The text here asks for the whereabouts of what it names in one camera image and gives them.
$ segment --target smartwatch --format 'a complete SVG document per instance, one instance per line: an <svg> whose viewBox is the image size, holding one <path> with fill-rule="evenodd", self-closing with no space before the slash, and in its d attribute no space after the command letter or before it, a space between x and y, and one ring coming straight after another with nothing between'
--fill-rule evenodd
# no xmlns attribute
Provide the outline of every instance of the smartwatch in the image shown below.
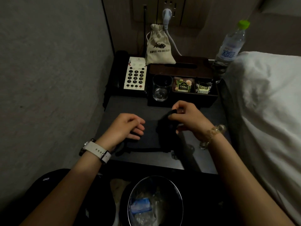
<svg viewBox="0 0 301 226"><path fill-rule="evenodd" d="M99 157L100 161L103 164L106 164L111 158L111 154L103 147L97 145L95 141L96 141L95 139L90 139L89 141L87 141L82 147L82 149L80 150L79 156L82 156L85 153L85 151L89 151L94 155L96 155L97 157Z"/></svg>

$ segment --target bracelet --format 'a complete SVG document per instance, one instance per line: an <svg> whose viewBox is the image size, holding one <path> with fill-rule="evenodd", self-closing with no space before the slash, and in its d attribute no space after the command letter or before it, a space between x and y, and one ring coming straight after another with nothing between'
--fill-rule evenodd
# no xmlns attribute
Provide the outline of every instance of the bracelet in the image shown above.
<svg viewBox="0 0 301 226"><path fill-rule="evenodd" d="M206 135L208 141L200 142L200 148L206 149L216 134L218 134L218 133L223 134L225 131L226 131L226 126L222 125L222 124L214 126L211 130L208 130L207 135Z"/></svg>

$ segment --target drawstring bag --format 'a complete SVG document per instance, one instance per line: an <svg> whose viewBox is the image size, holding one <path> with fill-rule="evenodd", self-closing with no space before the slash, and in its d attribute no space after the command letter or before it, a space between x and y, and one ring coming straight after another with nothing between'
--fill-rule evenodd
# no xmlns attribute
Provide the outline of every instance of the drawstring bag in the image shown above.
<svg viewBox="0 0 301 226"><path fill-rule="evenodd" d="M148 39L146 49L146 65L150 63L157 64L175 64L175 59L171 55L171 45L166 33L163 30L163 25L152 24L153 29Z"/></svg>

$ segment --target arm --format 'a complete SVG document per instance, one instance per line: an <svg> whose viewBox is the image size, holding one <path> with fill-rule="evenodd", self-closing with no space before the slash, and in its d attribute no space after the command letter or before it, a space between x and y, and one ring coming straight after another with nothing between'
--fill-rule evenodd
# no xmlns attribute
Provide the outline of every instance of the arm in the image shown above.
<svg viewBox="0 0 301 226"><path fill-rule="evenodd" d="M140 137L130 134L130 131L143 135L144 123L143 119L134 114L120 114L95 143L111 151L125 138L138 140ZM72 225L100 167L99 158L85 152L21 225Z"/></svg>
<svg viewBox="0 0 301 226"><path fill-rule="evenodd" d="M194 104L178 101L172 109L183 108L169 119L183 123L179 131L190 130L200 141L214 125ZM231 144L216 134L208 146L216 169L225 183L245 225L294 225L246 168Z"/></svg>

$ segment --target water bottle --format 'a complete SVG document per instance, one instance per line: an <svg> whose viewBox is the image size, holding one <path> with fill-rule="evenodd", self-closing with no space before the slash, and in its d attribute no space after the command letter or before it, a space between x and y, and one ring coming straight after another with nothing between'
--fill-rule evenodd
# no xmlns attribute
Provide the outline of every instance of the water bottle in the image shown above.
<svg viewBox="0 0 301 226"><path fill-rule="evenodd" d="M245 43L246 29L249 25L249 21L240 20L238 28L226 35L213 63L213 69L217 75L216 83L220 82L227 66L235 59Z"/></svg>

